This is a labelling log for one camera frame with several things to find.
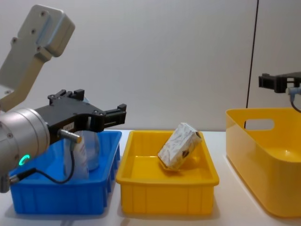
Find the yellow plastic tray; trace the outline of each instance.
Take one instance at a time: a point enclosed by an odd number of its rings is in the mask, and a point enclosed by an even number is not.
[[[274,128],[247,130],[250,119]],[[279,217],[301,217],[301,114],[291,108],[227,111],[227,155],[261,205]]]
[[[219,178],[203,134],[178,172],[162,168],[158,152],[172,131],[132,131],[117,172],[128,214],[210,214]]]

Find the white package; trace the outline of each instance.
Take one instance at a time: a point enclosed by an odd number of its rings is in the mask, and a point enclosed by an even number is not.
[[[82,140],[79,144],[74,144],[73,154],[75,166],[71,180],[89,179],[87,153],[85,148],[85,139],[83,136],[83,131],[77,131],[75,132],[75,134],[80,135]],[[70,175],[72,167],[70,146],[71,141],[68,139],[64,139],[64,175],[66,178]]]
[[[99,139],[98,135],[92,131],[83,131],[83,138],[85,139],[85,147],[88,161],[89,171],[95,170],[99,167]]]
[[[158,157],[170,170],[178,170],[201,140],[198,131],[182,122],[164,144]]]

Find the screw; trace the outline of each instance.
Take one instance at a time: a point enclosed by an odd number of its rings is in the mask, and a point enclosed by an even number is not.
[[[12,42],[13,42],[13,43],[16,43],[16,42],[17,42],[17,38],[16,38],[16,37],[13,37]]]

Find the crumpled paper package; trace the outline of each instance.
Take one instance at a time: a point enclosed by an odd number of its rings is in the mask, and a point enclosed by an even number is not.
[[[169,170],[178,170],[201,142],[201,136],[187,123],[181,123],[158,153]]]

